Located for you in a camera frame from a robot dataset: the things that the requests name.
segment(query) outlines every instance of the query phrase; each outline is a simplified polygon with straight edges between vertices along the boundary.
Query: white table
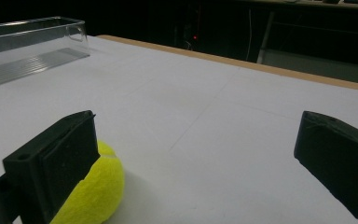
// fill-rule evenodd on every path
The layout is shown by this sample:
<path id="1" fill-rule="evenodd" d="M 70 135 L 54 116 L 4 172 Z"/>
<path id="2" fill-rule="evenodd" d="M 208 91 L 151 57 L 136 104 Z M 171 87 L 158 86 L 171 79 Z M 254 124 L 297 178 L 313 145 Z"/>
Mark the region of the white table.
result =
<path id="1" fill-rule="evenodd" d="M 89 46 L 88 58 L 0 85 L 0 175 L 5 156 L 89 109 L 126 171 L 107 223 L 358 223 L 294 158 L 304 110 L 358 128 L 358 90 L 93 36 Z"/>

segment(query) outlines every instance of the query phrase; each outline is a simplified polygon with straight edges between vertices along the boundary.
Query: transparent box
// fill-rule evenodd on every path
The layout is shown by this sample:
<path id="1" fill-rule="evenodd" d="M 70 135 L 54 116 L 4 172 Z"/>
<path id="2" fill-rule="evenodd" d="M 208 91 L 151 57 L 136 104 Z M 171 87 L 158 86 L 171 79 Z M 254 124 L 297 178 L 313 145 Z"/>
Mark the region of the transparent box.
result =
<path id="1" fill-rule="evenodd" d="M 84 21 L 49 17 L 0 24 L 0 84 L 88 56 Z"/>

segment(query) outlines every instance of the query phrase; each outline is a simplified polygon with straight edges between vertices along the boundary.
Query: tennis ball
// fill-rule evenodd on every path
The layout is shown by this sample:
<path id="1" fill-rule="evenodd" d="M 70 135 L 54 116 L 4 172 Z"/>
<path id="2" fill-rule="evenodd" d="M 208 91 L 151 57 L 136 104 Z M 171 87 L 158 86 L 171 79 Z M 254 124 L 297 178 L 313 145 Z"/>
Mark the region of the tennis ball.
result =
<path id="1" fill-rule="evenodd" d="M 124 171 L 115 151 L 98 141 L 101 157 L 71 192 L 52 224 L 100 224 L 116 211 L 124 191 Z"/>

